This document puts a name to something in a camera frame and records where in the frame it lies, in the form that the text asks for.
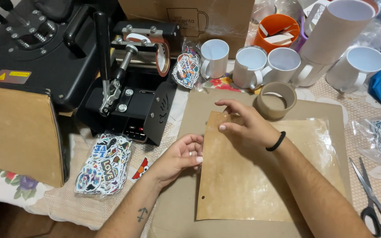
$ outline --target orange cup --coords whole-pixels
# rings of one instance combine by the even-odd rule
[[[286,45],[275,45],[264,40],[264,38],[267,36],[258,27],[258,32],[255,36],[253,44],[263,48],[267,54],[279,47],[289,47],[298,38],[299,35],[299,24],[293,18],[283,14],[272,14],[266,16],[264,19],[262,19],[260,24],[262,24],[269,35],[274,35],[288,26],[290,27],[286,29],[285,32],[292,30],[289,32],[291,35],[293,35],[293,38],[290,39],[292,42]]]

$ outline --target scissors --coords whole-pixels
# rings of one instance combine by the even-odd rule
[[[349,160],[351,161],[352,167],[355,170],[355,173],[357,174],[358,179],[361,182],[362,186],[364,187],[365,193],[367,194],[367,197],[368,197],[368,206],[362,210],[361,219],[365,222],[365,217],[369,216],[373,220],[373,224],[374,224],[375,233],[373,233],[373,236],[381,237],[381,225],[374,211],[374,205],[373,205],[373,203],[376,204],[378,211],[381,215],[381,203],[377,200],[376,196],[373,193],[373,190],[370,185],[370,181],[368,179],[367,171],[365,170],[364,163],[362,162],[361,157],[359,158],[359,163],[361,165],[361,170],[363,175],[359,173],[359,170],[353,163],[351,157],[349,158]]]

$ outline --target spring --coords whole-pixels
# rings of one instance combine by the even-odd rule
[[[30,46],[29,46],[29,44],[28,43],[26,43],[26,42],[24,42],[24,41],[22,41],[22,40],[17,40],[17,42],[18,43],[20,43],[20,45],[22,45],[24,48],[30,48]]]
[[[35,33],[34,37],[38,38],[41,42],[45,42],[47,38],[43,35],[40,35],[39,33]]]
[[[54,22],[52,22],[52,21],[47,21],[47,26],[48,26],[52,31],[55,31],[55,30],[56,30],[56,26],[55,26]]]

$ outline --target heat press machine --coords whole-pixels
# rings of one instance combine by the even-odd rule
[[[71,112],[96,78],[99,56],[93,13],[111,31],[125,18],[117,0],[22,0],[0,15],[0,88],[50,94],[56,111]]]
[[[120,21],[110,41],[106,14],[97,12],[93,18],[101,77],[89,88],[76,118],[95,133],[124,134],[159,146],[177,88],[170,65],[176,62],[171,52],[181,51],[179,26]]]

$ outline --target floral tablecloth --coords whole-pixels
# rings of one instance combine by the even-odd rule
[[[233,61],[230,61],[229,73],[232,68]],[[216,89],[247,91],[236,87],[230,74],[226,74],[225,77],[220,79],[209,80],[204,85]],[[358,142],[353,136],[350,122],[381,115],[381,105],[367,93],[365,87],[350,94],[342,94],[331,88],[322,78],[308,88],[297,88],[296,94],[299,100],[325,102],[342,106],[347,154],[352,158],[361,156],[357,151]],[[135,143],[124,188],[111,199],[101,201],[82,198],[75,196],[73,192],[75,178],[86,160],[86,155],[93,141],[89,129],[79,127],[79,132],[69,134],[71,172],[70,180],[64,187],[53,188],[25,176],[0,170],[0,201],[23,207],[31,213],[49,215],[57,221],[71,221],[93,230],[99,229],[134,184],[135,180],[132,179],[132,176],[142,162],[147,159],[150,166],[175,141],[187,99],[188,91],[183,88],[177,89],[159,147]],[[364,165],[370,176],[373,190],[381,202],[381,165],[368,159],[364,159]],[[361,212],[367,206],[367,196],[351,167],[349,171],[353,206],[357,212]],[[147,235],[151,219],[152,214],[145,226],[142,237]]]

